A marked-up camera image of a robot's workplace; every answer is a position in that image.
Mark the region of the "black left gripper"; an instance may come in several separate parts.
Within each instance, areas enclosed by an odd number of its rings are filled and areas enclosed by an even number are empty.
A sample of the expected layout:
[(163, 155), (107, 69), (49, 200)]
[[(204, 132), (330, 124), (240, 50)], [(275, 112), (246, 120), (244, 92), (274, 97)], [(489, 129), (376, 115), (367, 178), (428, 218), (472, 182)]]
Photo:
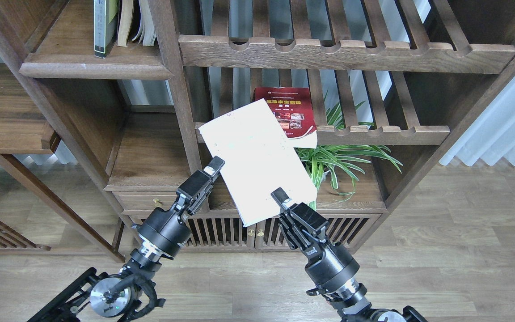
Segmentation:
[(151, 212), (138, 228), (143, 243), (132, 252), (135, 261), (158, 262), (161, 257), (174, 259), (191, 235), (185, 223), (187, 216), (193, 216), (199, 210), (224, 165), (223, 159), (213, 157), (203, 171), (196, 171), (180, 185), (177, 198), (168, 210), (155, 208)]

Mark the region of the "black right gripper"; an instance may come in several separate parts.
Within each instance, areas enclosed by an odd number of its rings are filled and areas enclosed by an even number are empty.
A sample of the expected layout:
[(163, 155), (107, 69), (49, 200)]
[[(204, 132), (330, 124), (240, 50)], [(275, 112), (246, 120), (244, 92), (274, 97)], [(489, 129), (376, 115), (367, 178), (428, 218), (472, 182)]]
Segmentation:
[(360, 298), (355, 280), (359, 264), (339, 242), (326, 235), (329, 222), (307, 204), (296, 204), (281, 188), (270, 194), (280, 206), (280, 228), (289, 247), (308, 259), (305, 271), (316, 285), (307, 295), (326, 298)]

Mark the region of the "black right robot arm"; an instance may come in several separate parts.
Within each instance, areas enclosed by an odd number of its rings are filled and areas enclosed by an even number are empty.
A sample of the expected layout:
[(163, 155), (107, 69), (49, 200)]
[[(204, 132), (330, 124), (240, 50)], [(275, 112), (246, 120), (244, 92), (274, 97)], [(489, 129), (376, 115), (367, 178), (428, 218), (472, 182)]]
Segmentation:
[(372, 308), (367, 290), (355, 280), (359, 264), (339, 243), (326, 235), (329, 222), (305, 203), (294, 203), (282, 188), (271, 194), (282, 208), (280, 228), (289, 247), (308, 258), (307, 275), (315, 288), (307, 295), (322, 295), (337, 310), (343, 322), (425, 322), (412, 306), (400, 313), (393, 309)]

